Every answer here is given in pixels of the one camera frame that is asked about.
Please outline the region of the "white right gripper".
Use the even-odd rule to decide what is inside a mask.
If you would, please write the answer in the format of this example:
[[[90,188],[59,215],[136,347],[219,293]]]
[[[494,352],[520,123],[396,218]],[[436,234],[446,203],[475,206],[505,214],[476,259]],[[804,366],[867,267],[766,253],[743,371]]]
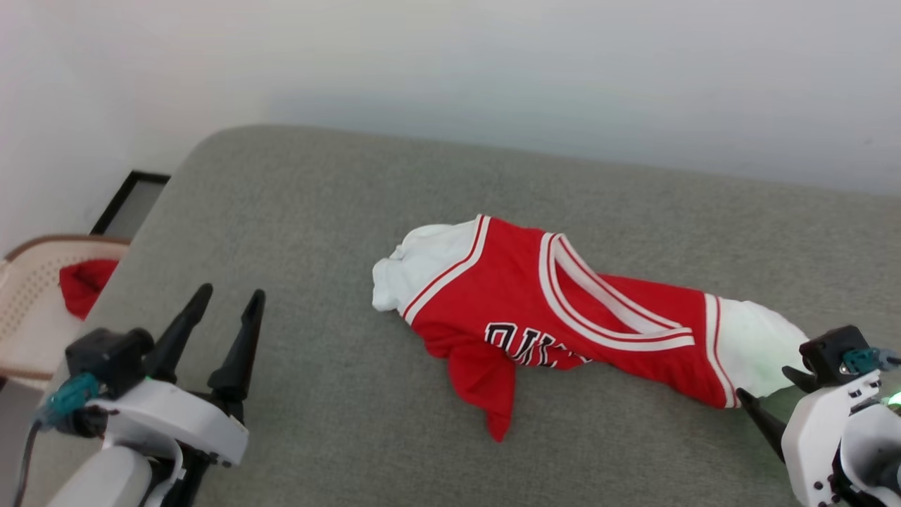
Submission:
[[[873,475],[884,456],[881,374],[863,375],[817,391],[813,373],[783,366],[782,375],[805,395],[788,424],[773,416],[746,389],[735,392],[741,408],[786,465],[802,507],[884,507],[884,488]]]

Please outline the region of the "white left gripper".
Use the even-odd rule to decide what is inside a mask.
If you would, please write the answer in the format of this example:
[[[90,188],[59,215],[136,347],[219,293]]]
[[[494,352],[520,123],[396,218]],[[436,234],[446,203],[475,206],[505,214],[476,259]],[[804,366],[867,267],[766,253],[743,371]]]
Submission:
[[[242,424],[244,402],[260,342],[266,292],[257,289],[252,294],[234,343],[207,381],[212,403],[172,384],[177,382],[176,369],[187,340],[205,315],[212,295],[213,286],[202,284],[158,338],[144,359],[146,375],[153,380],[139,382],[116,400],[92,401],[93,407],[109,412],[107,437],[149,431],[215,453],[223,463],[241,464],[248,445],[248,430]]]

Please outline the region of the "red and white basketball jersey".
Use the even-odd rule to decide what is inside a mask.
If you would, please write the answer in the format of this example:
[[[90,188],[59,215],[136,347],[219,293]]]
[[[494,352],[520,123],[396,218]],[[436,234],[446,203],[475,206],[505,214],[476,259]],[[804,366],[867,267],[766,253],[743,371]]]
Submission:
[[[802,369],[797,325],[752,301],[597,273],[565,234],[479,215],[425,225],[372,269],[372,305],[395,311],[447,362],[463,401],[503,441],[518,367],[602,363],[715,408],[769,396]]]

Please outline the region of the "red garment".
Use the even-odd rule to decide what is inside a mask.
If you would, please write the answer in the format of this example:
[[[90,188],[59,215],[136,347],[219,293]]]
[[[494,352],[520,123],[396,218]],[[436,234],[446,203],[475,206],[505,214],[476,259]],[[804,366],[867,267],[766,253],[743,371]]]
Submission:
[[[86,320],[118,264],[119,260],[99,258],[61,268],[59,289],[68,313]]]

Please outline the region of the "beige perforated laundry basket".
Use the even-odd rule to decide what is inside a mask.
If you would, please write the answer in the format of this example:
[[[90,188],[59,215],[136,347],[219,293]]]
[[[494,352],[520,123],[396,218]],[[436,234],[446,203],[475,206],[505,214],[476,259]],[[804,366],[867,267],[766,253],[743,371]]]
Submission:
[[[43,235],[0,256],[0,377],[42,391],[82,321],[65,308],[59,272],[96,259],[120,260],[128,239]]]

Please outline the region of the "black rectangular frame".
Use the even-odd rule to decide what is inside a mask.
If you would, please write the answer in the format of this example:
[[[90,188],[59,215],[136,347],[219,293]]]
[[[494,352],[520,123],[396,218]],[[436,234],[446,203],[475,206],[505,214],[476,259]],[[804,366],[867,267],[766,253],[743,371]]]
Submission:
[[[148,218],[171,176],[131,171],[94,223],[90,234],[132,239]]]

